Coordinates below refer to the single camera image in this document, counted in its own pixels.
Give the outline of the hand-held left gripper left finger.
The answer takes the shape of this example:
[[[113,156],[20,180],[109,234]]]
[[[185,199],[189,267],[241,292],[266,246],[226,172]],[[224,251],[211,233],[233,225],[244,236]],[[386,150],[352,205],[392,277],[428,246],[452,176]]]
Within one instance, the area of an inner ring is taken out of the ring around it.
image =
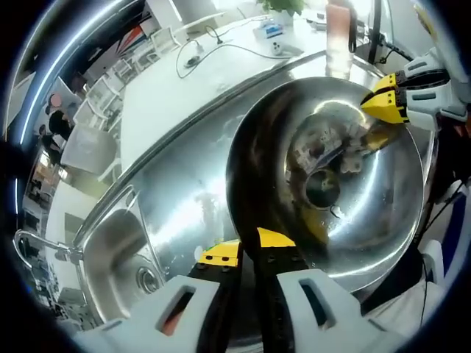
[[[241,284],[238,240],[203,252],[188,275],[178,275],[117,318],[79,332],[82,352],[225,352]]]

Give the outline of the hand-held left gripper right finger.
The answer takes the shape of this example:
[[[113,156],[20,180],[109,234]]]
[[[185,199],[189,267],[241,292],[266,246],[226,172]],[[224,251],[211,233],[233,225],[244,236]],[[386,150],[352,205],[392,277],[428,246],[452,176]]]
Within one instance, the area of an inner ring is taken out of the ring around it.
[[[403,337],[362,316],[357,298],[309,268],[287,236],[257,229],[256,282],[266,352],[395,352]]]

